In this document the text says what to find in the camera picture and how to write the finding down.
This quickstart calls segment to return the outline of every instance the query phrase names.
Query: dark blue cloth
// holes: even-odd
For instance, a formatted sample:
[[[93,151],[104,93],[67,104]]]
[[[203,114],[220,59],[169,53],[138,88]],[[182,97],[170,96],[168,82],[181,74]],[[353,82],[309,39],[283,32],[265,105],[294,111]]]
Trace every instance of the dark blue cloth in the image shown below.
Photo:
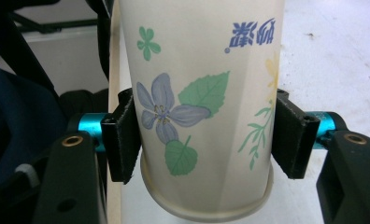
[[[65,128],[66,118],[48,90],[0,69],[0,184]]]

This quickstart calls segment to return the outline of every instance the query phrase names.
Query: blue chinese characters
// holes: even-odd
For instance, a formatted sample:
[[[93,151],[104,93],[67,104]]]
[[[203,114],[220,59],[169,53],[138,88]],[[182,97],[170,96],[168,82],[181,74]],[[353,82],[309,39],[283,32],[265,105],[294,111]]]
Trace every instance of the blue chinese characters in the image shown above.
[[[229,43],[229,48],[241,47],[246,45],[252,46],[254,41],[259,44],[271,44],[273,41],[273,34],[275,32],[275,19],[270,19],[263,23],[259,29],[257,21],[251,22],[235,22],[233,36]]]

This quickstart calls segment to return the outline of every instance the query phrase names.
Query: black fabric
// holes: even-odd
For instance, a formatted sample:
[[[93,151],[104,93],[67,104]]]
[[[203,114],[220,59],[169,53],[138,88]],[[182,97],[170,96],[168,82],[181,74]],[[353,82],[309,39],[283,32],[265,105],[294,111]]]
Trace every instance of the black fabric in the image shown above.
[[[59,103],[68,119],[77,113],[107,113],[108,89],[96,93],[69,91],[60,96]]]
[[[50,91],[0,69],[0,184],[64,134],[66,123]]]

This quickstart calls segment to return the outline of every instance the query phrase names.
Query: purple violet flower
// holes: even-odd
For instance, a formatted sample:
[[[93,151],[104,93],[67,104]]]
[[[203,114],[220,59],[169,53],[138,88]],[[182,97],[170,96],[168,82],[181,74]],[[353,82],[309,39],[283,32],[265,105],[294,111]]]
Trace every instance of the purple violet flower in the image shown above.
[[[174,94],[171,90],[170,76],[166,73],[153,80],[151,97],[140,82],[136,84],[136,90],[139,102],[146,108],[141,116],[142,126],[150,130],[157,120],[156,133],[164,144],[178,140],[178,132],[171,121],[181,127],[191,127],[210,116],[209,109],[201,106],[178,105],[173,108]]]

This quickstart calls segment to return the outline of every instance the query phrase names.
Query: black plastic bracket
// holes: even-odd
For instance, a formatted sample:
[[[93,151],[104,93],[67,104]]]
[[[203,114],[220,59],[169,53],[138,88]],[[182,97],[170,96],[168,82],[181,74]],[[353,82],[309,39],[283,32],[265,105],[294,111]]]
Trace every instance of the black plastic bracket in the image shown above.
[[[370,138],[332,132],[317,190],[326,224],[370,223]]]
[[[111,179],[127,184],[141,148],[141,136],[132,89],[121,91],[119,102],[116,110],[101,121],[101,129]]]
[[[33,223],[107,223],[93,139],[70,133],[53,143]]]
[[[293,104],[286,91],[277,91],[272,155],[288,178],[304,178],[319,125],[320,120]]]

